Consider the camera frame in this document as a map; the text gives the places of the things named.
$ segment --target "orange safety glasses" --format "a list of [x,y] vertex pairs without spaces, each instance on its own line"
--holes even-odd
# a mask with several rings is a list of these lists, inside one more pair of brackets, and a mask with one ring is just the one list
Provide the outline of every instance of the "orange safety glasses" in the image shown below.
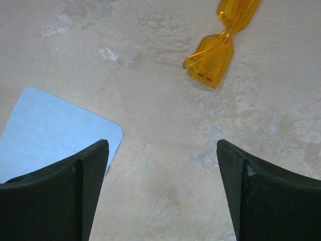
[[251,21],[261,0],[221,0],[217,15],[225,29],[220,34],[206,36],[194,55],[188,57],[183,67],[187,74],[199,82],[218,88],[233,56],[233,36]]

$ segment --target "beige textured surface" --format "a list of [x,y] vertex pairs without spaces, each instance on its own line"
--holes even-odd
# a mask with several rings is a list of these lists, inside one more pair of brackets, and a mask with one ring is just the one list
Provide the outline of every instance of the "beige textured surface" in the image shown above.
[[212,90],[182,62],[223,29],[218,3],[0,2],[0,133],[28,85],[124,129],[91,241],[234,240],[221,138],[321,179],[321,2],[263,1]]

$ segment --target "blue paper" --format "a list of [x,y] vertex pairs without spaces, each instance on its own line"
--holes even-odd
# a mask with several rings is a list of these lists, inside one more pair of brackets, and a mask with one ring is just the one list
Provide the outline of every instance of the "blue paper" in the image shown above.
[[107,172],[122,137],[119,125],[27,87],[0,139],[0,183],[74,155],[100,139],[109,142]]

